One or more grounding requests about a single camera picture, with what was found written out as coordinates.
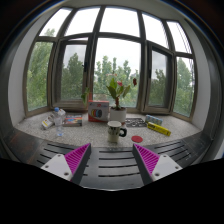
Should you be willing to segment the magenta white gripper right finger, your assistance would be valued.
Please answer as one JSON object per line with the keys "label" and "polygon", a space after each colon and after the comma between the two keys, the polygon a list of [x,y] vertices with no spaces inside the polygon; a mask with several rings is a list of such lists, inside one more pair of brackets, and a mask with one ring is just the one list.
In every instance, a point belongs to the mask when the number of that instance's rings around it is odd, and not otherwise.
{"label": "magenta white gripper right finger", "polygon": [[145,185],[182,169],[182,167],[167,154],[156,154],[138,144],[133,145],[133,155]]}

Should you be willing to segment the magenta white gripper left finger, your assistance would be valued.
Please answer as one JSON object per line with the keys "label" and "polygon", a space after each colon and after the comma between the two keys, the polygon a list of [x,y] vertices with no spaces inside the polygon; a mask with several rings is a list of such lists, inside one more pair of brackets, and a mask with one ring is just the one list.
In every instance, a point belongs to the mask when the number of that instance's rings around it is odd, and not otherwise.
{"label": "magenta white gripper left finger", "polygon": [[56,154],[42,169],[79,185],[90,154],[91,144],[88,143],[65,155]]}

